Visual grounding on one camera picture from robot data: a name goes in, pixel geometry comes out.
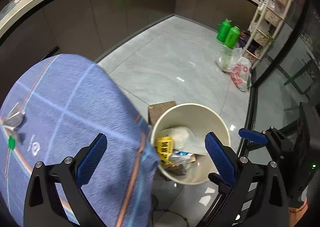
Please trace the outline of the person's right hand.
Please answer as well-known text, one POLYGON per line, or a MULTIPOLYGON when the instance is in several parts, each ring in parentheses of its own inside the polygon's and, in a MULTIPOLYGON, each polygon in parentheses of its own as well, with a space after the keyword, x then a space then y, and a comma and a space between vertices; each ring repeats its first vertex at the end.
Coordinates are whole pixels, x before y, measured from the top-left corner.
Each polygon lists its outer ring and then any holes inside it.
POLYGON ((308 209, 308 198, 305 198, 300 208, 289 207, 289 227, 294 227, 308 209))

